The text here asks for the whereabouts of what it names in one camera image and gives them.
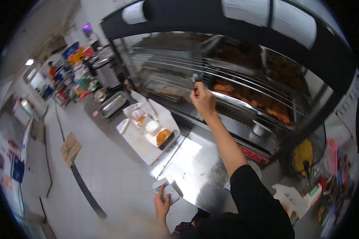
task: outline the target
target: hand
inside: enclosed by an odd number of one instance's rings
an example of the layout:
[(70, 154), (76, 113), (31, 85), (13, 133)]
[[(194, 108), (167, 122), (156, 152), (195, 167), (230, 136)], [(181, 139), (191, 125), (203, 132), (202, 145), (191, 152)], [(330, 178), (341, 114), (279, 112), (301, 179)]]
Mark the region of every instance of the hand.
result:
[(166, 223), (166, 215), (169, 211), (169, 203), (170, 203), (170, 194), (166, 195), (164, 201), (162, 201), (162, 191), (165, 185), (161, 185), (160, 190), (156, 195), (154, 195), (154, 207), (156, 208), (156, 218), (158, 221), (162, 221)]
[(192, 91), (190, 99), (204, 120), (207, 121), (214, 116), (218, 116), (215, 111), (215, 96), (204, 86), (202, 82), (194, 83), (194, 87), (197, 89), (197, 96), (194, 91)]

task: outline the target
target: white label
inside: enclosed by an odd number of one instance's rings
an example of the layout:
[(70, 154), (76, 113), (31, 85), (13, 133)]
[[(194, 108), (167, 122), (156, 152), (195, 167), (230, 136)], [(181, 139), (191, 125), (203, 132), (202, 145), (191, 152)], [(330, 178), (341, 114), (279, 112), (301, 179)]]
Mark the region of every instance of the white label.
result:
[(269, 0), (222, 0), (225, 17), (257, 26), (267, 26), (269, 8)]
[(144, 2), (145, 1), (137, 2), (130, 5), (129, 7), (124, 8), (122, 11), (122, 18), (127, 24), (136, 24), (148, 21), (146, 20), (142, 10)]
[(274, 0), (273, 15), (273, 30), (311, 49), (317, 36), (317, 24), (312, 16), (282, 0)]

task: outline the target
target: stainless steel counter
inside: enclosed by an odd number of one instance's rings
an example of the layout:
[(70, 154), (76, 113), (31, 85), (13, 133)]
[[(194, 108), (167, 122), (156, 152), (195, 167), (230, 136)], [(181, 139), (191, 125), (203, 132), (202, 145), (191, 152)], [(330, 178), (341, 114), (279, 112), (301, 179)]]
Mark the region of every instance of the stainless steel counter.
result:
[[(148, 174), (156, 179), (166, 177), (172, 182), (180, 195), (190, 203), (211, 213), (234, 212), (236, 210), (230, 192), (224, 188), (229, 179), (225, 166), (219, 157), (214, 139), (208, 135), (200, 135), (182, 127), (181, 136), (159, 160), (149, 166), (138, 156), (132, 147), (118, 133), (116, 126), (125, 119), (122, 109), (135, 103), (129, 98), (128, 102), (109, 118), (100, 115), (93, 116), (99, 109), (100, 103), (85, 99), (84, 110), (101, 131), (124, 153)], [(273, 163), (262, 170), (262, 183), (275, 193), (271, 185), (283, 177), (278, 163)]]

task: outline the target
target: ceiling light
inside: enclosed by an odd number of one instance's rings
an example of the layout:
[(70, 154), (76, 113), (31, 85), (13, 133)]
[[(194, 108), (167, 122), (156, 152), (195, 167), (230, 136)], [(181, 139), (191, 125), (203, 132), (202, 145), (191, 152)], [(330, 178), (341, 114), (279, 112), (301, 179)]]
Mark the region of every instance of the ceiling light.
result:
[(29, 59), (25, 64), (26, 64), (26, 65), (31, 65), (31, 64), (33, 64), (33, 62), (34, 62), (33, 59)]

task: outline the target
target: cutting board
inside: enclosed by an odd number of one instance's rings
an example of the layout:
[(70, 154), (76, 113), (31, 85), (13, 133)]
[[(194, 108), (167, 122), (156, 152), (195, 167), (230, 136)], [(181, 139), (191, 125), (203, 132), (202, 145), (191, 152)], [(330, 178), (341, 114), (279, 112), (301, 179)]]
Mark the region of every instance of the cutting board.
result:
[[(160, 117), (162, 119), (164, 117), (170, 117), (171, 119), (168, 120), (173, 121), (174, 125), (172, 124), (172, 127), (165, 127), (171, 132), (173, 132), (173, 130), (176, 130), (172, 142), (169, 143), (164, 150), (160, 150), (158, 147), (152, 145), (149, 141), (147, 141), (146, 138), (140, 133), (140, 131), (132, 122), (129, 122), (129, 125), (126, 128), (124, 134), (122, 134), (121, 136), (129, 143), (129, 145), (134, 149), (134, 151), (136, 151), (136, 153), (142, 158), (142, 160), (144, 160), (147, 165), (152, 165), (165, 152), (165, 150), (177, 140), (180, 135), (180, 131), (174, 119), (172, 118), (171, 113), (166, 108), (150, 99), (149, 102), (158, 113), (158, 119), (160, 119)], [(124, 119), (119, 125), (117, 125), (117, 131), (121, 131), (125, 121), (126, 119)]]

